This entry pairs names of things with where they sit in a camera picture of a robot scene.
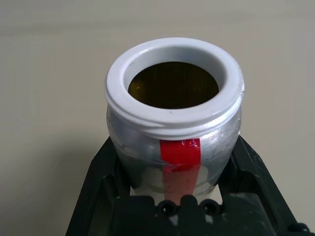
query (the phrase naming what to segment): beige surface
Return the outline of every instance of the beige surface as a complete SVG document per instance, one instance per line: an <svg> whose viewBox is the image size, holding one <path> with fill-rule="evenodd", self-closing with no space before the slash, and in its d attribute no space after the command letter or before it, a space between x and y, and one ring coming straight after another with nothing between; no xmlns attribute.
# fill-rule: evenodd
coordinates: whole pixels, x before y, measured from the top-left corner
<svg viewBox="0 0 315 236"><path fill-rule="evenodd" d="M315 230L315 1L0 2L0 235L64 235L108 136L103 80L141 42L185 36L244 72L242 135Z"/></svg>

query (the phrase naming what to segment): black holder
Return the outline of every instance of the black holder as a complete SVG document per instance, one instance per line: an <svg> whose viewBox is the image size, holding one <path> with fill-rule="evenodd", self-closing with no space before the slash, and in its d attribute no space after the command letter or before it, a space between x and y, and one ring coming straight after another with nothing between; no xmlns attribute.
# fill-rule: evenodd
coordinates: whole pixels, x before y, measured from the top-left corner
<svg viewBox="0 0 315 236"><path fill-rule="evenodd" d="M66 236L315 236L297 223L260 156L240 136L219 178L223 204L130 196L110 138L91 162Z"/></svg>

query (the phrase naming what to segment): amber liquid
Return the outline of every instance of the amber liquid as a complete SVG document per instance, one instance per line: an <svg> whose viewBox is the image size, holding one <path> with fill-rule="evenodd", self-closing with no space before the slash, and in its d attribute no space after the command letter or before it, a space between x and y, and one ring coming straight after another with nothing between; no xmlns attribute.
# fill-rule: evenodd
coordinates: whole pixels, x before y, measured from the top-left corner
<svg viewBox="0 0 315 236"><path fill-rule="evenodd" d="M218 94L219 87L212 75L196 65L165 62L137 74L128 92L149 106L181 109L209 101Z"/></svg>

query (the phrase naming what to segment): red tape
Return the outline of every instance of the red tape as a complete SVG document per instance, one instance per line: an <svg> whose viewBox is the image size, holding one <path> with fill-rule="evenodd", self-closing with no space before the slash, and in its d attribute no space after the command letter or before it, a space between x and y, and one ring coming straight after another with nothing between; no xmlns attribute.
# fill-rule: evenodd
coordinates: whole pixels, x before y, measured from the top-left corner
<svg viewBox="0 0 315 236"><path fill-rule="evenodd" d="M193 194L201 164L200 139L160 140L165 199L180 204L183 195Z"/></svg>

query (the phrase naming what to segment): silver canister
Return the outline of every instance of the silver canister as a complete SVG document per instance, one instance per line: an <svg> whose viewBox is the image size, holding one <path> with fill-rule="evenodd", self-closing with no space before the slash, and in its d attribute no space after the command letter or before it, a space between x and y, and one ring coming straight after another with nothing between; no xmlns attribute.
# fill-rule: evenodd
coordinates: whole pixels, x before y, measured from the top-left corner
<svg viewBox="0 0 315 236"><path fill-rule="evenodd" d="M143 104L128 93L132 79L158 63L180 61L213 75L219 92L184 109ZM195 39L153 40L130 49L113 64L105 81L107 126L134 191L158 204L193 194L209 197L225 168L241 126L244 80L224 50Z"/></svg>

